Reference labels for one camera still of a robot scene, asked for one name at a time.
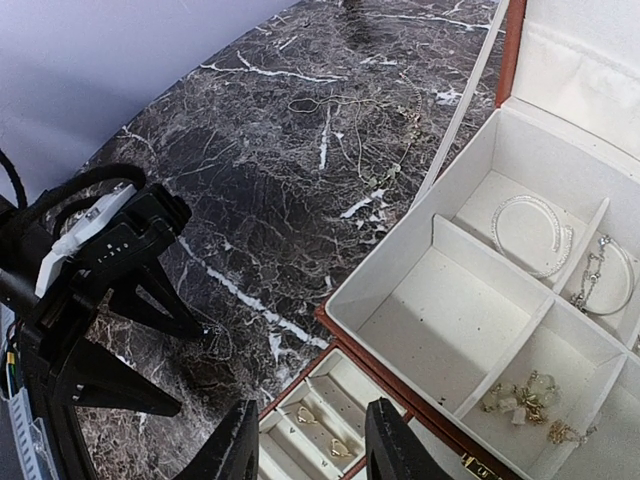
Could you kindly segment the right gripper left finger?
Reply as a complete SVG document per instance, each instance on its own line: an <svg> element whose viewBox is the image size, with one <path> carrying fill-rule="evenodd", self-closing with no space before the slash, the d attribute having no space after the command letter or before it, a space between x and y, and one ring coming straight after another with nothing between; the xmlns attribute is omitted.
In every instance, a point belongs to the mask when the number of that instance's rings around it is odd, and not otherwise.
<svg viewBox="0 0 640 480"><path fill-rule="evenodd" d="M255 400L239 400L177 480L256 480L259 422Z"/></svg>

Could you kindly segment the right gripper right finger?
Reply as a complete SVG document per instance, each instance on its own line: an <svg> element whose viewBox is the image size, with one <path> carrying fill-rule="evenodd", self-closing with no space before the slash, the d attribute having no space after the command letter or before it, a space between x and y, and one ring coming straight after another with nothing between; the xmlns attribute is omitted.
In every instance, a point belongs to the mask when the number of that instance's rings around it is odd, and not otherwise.
<svg viewBox="0 0 640 480"><path fill-rule="evenodd" d="M387 398L379 398L367 406L365 448L368 479L451 479Z"/></svg>

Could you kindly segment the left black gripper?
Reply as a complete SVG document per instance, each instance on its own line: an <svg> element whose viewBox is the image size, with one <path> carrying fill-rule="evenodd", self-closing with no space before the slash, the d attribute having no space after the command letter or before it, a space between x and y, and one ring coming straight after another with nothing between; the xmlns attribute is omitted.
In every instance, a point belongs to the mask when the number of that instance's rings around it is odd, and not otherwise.
<svg viewBox="0 0 640 480"><path fill-rule="evenodd" d="M177 415L178 400L86 339L102 302L117 315L176 338L204 335L158 260L108 281L71 263L20 333L21 370L30 397L69 406Z"/></svg>

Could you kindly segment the red jewelry tray insert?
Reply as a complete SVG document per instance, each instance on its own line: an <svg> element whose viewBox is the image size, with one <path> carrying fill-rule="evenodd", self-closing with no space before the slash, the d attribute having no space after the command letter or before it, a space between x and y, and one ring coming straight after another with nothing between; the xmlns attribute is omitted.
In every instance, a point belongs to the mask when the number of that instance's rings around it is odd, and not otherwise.
<svg viewBox="0 0 640 480"><path fill-rule="evenodd" d="M380 398L412 417L390 387L331 344L260 414L257 477L365 479L366 410Z"/></svg>

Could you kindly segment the red jewelry box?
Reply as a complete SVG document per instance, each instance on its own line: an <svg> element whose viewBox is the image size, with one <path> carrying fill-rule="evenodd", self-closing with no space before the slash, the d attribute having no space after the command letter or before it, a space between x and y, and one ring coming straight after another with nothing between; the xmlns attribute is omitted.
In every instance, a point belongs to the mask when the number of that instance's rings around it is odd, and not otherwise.
<svg viewBox="0 0 640 480"><path fill-rule="evenodd" d="M454 478L639 475L639 5L510 1L497 107L318 312Z"/></svg>

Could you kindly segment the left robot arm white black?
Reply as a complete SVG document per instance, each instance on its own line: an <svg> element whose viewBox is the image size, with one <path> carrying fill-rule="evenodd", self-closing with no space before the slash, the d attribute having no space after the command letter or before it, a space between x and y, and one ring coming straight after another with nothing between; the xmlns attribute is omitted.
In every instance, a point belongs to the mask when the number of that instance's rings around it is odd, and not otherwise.
<svg viewBox="0 0 640 480"><path fill-rule="evenodd" d="M86 334L101 304L182 339L202 326L179 298L159 258L191 211L131 164L84 172L28 203L1 204L1 300L16 315L8 349L19 357L34 409L115 408L172 417L178 400Z"/></svg>

